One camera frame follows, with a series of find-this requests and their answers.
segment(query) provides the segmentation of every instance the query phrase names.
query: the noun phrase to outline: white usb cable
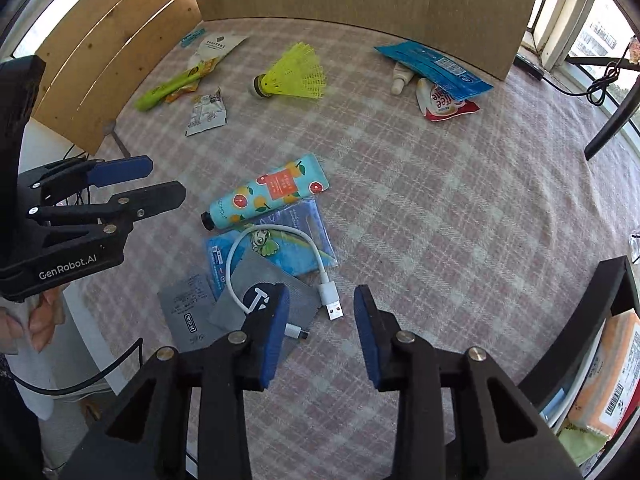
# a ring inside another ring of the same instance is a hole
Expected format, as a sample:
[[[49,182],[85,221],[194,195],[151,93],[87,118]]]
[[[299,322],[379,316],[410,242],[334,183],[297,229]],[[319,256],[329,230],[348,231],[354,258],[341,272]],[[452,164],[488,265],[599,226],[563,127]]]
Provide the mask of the white usb cable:
[[[234,253],[238,248],[238,245],[242,241],[242,239],[247,236],[249,233],[254,231],[283,231],[285,233],[291,233],[302,238],[306,243],[309,244],[311,250],[314,252],[314,256],[318,261],[318,268],[320,269],[320,285],[318,285],[318,292],[320,293],[320,300],[322,305],[324,305],[329,314],[329,319],[337,319],[342,317],[342,307],[340,306],[340,296],[338,295],[338,289],[335,287],[335,282],[329,281],[329,276],[324,270],[324,263],[322,262],[322,256],[320,256],[320,251],[318,251],[318,247],[313,239],[306,234],[304,231],[300,229],[296,229],[295,227],[289,227],[286,225],[277,225],[277,224],[258,224],[252,225],[248,227],[244,231],[240,233],[240,236],[236,239],[234,244],[229,249],[229,254],[226,257],[226,266],[225,266],[225,280],[226,287],[229,289],[229,294],[231,294],[231,298],[236,302],[236,305],[239,306],[245,314],[249,314],[250,311],[247,307],[242,304],[242,301],[236,296],[234,292],[234,288],[231,285],[231,260],[234,257]],[[295,325],[290,325],[287,323],[287,328],[285,330],[285,334],[290,337],[294,337],[290,335],[298,331],[300,333],[300,327],[296,327]]]

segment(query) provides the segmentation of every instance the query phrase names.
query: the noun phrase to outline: checkered tablecloth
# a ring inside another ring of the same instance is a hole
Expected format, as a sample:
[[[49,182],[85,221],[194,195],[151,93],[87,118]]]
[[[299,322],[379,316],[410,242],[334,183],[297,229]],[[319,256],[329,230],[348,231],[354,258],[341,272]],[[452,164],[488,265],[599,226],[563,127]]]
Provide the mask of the checkered tablecloth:
[[[329,322],[321,311],[270,389],[246,394],[252,467],[257,479],[384,478],[397,396],[367,380],[354,287],[368,283],[380,308],[435,346],[483,346],[517,382],[562,330],[596,264],[626,253],[640,223],[636,159],[614,139],[587,163],[582,150],[604,115],[515,68],[505,82],[490,80],[495,89],[475,99],[479,113],[429,123],[415,82],[389,93],[394,64],[373,46],[396,38],[276,18],[205,26],[251,36],[200,85],[220,85],[228,125],[185,138],[189,98],[133,108],[142,92],[186,69],[197,42],[174,48],[118,117],[123,142],[153,159],[153,173],[92,198],[175,179],[186,200],[137,223],[124,263],[82,280],[84,300],[114,355],[139,336],[146,356],[171,344],[156,293],[192,267],[207,268],[200,213],[250,178],[315,153],[331,185],[318,203],[340,260],[331,274],[346,315]],[[325,97],[249,95],[252,78],[297,41],[319,54]],[[120,153],[107,139],[98,156]]]

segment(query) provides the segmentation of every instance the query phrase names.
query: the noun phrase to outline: hand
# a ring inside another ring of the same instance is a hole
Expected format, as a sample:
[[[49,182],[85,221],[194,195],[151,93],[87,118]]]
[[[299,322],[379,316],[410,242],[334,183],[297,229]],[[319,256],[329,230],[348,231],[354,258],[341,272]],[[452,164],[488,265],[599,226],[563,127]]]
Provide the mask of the hand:
[[[60,292],[60,287],[56,287],[41,293],[38,307],[29,316],[31,343],[37,352],[41,352],[51,342],[56,325],[65,322]],[[20,323],[4,310],[0,310],[0,351],[15,353],[14,340],[23,335]]]

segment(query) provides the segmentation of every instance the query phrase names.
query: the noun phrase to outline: green cloth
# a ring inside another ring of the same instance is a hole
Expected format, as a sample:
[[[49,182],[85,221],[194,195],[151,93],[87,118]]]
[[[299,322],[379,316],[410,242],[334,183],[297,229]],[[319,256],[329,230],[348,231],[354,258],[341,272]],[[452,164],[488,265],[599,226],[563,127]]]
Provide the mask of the green cloth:
[[[573,424],[568,424],[565,428],[562,428],[558,439],[574,460],[575,465],[580,465],[599,452],[608,440],[606,436],[599,436],[591,433],[591,431],[581,430]]]

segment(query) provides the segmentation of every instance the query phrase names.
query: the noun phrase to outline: cardboard box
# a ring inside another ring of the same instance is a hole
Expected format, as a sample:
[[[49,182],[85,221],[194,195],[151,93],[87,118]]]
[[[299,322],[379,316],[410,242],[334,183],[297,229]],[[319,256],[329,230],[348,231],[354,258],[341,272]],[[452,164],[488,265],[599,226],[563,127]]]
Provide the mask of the cardboard box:
[[[607,320],[587,378],[567,418],[611,438],[640,377],[640,319],[634,310]]]

